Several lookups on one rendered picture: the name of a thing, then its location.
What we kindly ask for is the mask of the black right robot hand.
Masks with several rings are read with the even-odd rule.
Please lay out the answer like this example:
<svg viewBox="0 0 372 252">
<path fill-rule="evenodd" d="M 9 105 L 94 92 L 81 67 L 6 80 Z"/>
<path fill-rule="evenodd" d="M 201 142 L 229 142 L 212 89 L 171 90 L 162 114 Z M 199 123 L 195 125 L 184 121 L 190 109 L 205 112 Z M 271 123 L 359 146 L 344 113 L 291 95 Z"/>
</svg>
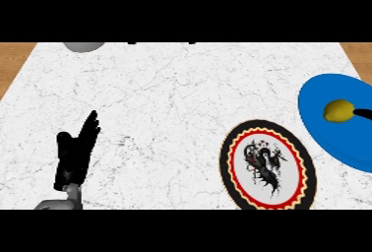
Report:
<svg viewBox="0 0 372 252">
<path fill-rule="evenodd" d="M 354 109 L 353 114 L 372 120 L 372 110 L 370 109 Z"/>
</svg>

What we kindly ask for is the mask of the grey round object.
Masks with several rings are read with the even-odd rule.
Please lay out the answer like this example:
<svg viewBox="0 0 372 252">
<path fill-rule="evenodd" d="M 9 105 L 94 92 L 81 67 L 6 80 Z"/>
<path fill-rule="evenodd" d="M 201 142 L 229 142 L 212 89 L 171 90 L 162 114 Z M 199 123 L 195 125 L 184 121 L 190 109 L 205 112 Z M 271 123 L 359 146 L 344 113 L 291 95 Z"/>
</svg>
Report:
<svg viewBox="0 0 372 252">
<path fill-rule="evenodd" d="M 66 42 L 63 45 L 72 52 L 84 53 L 94 51 L 103 42 Z"/>
</svg>

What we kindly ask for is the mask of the yellow lemon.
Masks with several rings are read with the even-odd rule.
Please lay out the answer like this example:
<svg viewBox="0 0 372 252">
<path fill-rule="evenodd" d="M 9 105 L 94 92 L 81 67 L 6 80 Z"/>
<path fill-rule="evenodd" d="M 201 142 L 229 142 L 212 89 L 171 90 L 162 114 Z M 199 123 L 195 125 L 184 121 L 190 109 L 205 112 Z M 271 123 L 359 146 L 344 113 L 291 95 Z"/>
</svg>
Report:
<svg viewBox="0 0 372 252">
<path fill-rule="evenodd" d="M 354 105 L 344 99 L 333 100 L 325 106 L 325 120 L 328 122 L 341 123 L 353 117 Z"/>
</svg>

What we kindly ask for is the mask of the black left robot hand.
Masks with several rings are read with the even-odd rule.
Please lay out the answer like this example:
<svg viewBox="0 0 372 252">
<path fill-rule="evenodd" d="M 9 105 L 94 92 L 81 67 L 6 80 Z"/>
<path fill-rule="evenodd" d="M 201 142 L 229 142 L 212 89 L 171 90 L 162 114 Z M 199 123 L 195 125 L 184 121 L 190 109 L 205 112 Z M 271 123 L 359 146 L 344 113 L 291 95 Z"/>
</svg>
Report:
<svg viewBox="0 0 372 252">
<path fill-rule="evenodd" d="M 84 183 L 99 133 L 97 111 L 93 110 L 77 137 L 68 132 L 56 134 L 57 166 L 53 181 L 56 191 L 63 191 L 69 184 Z"/>
</svg>

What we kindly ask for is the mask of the blue plate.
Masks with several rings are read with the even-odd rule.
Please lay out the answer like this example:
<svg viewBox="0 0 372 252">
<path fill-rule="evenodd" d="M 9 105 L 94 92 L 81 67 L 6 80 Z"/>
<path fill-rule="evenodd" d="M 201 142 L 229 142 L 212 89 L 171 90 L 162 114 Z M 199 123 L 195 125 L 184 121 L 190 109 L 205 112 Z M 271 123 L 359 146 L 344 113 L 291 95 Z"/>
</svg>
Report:
<svg viewBox="0 0 372 252">
<path fill-rule="evenodd" d="M 328 122 L 325 108 L 336 99 L 347 100 L 356 108 L 372 110 L 372 86 L 341 74 L 311 77 L 298 95 L 301 119 L 331 156 L 350 167 L 372 173 L 372 120 L 354 116 L 345 122 Z"/>
</svg>

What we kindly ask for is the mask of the black red patterned plate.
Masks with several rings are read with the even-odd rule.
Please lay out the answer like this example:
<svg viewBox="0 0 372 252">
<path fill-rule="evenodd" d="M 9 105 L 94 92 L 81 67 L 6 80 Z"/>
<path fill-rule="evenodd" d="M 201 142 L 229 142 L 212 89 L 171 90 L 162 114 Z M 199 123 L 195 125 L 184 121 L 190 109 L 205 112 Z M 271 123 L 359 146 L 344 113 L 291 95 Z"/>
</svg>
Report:
<svg viewBox="0 0 372 252">
<path fill-rule="evenodd" d="M 267 120 L 248 120 L 230 130 L 220 151 L 220 174 L 243 210 L 307 210 L 317 177 L 295 135 Z"/>
</svg>

